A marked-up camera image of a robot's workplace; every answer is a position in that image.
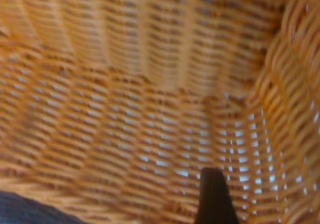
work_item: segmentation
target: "wicker basket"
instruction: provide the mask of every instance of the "wicker basket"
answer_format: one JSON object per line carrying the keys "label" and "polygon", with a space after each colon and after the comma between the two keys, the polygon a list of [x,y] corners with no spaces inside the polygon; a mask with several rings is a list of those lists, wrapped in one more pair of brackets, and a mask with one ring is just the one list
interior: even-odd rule
{"label": "wicker basket", "polygon": [[320,223],[318,0],[0,0],[0,190],[93,224]]}

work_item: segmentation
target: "dark blue fabric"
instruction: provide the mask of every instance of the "dark blue fabric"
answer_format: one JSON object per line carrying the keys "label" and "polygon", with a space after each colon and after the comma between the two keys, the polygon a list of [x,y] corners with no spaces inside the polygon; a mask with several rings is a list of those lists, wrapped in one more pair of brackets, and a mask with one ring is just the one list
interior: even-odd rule
{"label": "dark blue fabric", "polygon": [[0,224],[86,224],[59,210],[16,194],[0,192]]}

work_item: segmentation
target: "brown wicker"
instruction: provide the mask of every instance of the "brown wicker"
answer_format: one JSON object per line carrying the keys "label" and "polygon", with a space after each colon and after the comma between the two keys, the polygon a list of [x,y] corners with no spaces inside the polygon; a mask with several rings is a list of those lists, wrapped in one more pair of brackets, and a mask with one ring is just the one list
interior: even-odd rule
{"label": "brown wicker", "polygon": [[0,190],[192,224],[218,167],[243,223],[320,224],[319,5],[0,0]]}

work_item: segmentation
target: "wicker weave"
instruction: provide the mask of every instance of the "wicker weave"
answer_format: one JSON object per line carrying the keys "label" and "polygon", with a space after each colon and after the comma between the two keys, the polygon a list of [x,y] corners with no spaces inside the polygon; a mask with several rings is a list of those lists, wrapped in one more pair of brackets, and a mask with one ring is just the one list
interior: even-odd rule
{"label": "wicker weave", "polygon": [[218,167],[244,223],[320,223],[319,8],[0,0],[0,190],[94,224],[192,224]]}

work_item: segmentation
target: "black object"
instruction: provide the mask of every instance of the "black object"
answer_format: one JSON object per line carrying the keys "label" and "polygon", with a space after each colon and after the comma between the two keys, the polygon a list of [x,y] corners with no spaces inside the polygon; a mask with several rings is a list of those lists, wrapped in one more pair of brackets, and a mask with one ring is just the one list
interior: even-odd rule
{"label": "black object", "polygon": [[229,189],[219,169],[203,168],[194,224],[239,224]]}
{"label": "black object", "polygon": [[86,224],[76,217],[22,198],[13,193],[0,192],[0,224]]}

